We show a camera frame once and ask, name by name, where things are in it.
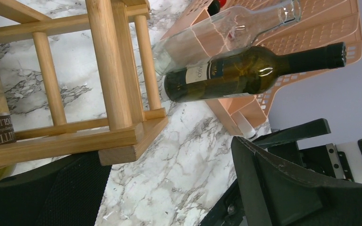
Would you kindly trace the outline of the green wine bottle beige label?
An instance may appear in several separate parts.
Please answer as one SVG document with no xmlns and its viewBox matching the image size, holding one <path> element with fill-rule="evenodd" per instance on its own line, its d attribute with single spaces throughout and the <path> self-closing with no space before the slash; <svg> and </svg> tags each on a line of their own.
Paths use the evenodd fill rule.
<svg viewBox="0 0 362 226">
<path fill-rule="evenodd" d="M 170 100 L 178 103 L 252 96 L 268 91 L 281 76 L 345 65 L 344 42 L 286 55 L 253 46 L 233 56 L 168 73 L 164 90 Z"/>
</svg>

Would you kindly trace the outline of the clear glass bottle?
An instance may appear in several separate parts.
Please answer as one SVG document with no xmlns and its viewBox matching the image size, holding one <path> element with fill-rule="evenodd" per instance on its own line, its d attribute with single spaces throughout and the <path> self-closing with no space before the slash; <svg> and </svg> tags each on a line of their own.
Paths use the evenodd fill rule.
<svg viewBox="0 0 362 226">
<path fill-rule="evenodd" d="M 155 44 L 155 71 L 165 75 L 240 53 L 251 47 L 260 35 L 298 22 L 300 18 L 297 0 L 283 0 L 260 10 L 230 7 Z"/>
</svg>

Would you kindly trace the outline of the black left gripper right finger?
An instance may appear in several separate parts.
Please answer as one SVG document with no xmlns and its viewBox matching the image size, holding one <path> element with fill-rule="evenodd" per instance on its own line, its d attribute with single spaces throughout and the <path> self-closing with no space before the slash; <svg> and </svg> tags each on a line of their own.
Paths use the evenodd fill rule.
<svg viewBox="0 0 362 226">
<path fill-rule="evenodd" d="M 234 137 L 231 151 L 250 226 L 362 226 L 362 184 L 328 177 Z"/>
</svg>

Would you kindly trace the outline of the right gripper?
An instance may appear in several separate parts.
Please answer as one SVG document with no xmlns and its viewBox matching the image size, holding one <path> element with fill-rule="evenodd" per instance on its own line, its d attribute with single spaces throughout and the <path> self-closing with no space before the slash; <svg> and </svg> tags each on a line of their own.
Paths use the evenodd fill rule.
<svg viewBox="0 0 362 226">
<path fill-rule="evenodd" d="M 362 138 L 328 143 L 306 149 L 298 141 L 331 133 L 328 121 L 320 118 L 261 136 L 254 144 L 268 152 L 325 176 L 362 184 Z"/>
</svg>

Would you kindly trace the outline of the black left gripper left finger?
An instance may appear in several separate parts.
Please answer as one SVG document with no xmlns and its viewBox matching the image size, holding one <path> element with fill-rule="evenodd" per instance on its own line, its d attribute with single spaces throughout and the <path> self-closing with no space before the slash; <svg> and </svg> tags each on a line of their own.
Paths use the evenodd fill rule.
<svg viewBox="0 0 362 226">
<path fill-rule="evenodd" d="M 92 226 L 110 171 L 97 152 L 87 152 L 5 178 L 0 226 Z"/>
</svg>

